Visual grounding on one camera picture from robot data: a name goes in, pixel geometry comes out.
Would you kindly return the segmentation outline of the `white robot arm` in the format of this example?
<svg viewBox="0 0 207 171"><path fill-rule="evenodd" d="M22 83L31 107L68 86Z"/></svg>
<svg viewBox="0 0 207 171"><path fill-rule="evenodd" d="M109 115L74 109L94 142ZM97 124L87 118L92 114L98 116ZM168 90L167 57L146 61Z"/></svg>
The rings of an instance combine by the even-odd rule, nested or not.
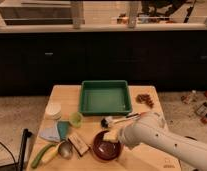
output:
<svg viewBox="0 0 207 171"><path fill-rule="evenodd" d="M207 171L207 144L174 134L166 129L164 117L156 112L131 114L114 119L112 116L101 120L103 128L113 128L115 124L132 120L132 123L116 130L108 141L119 141L129 149L140 143L166 152L200 171Z"/></svg>

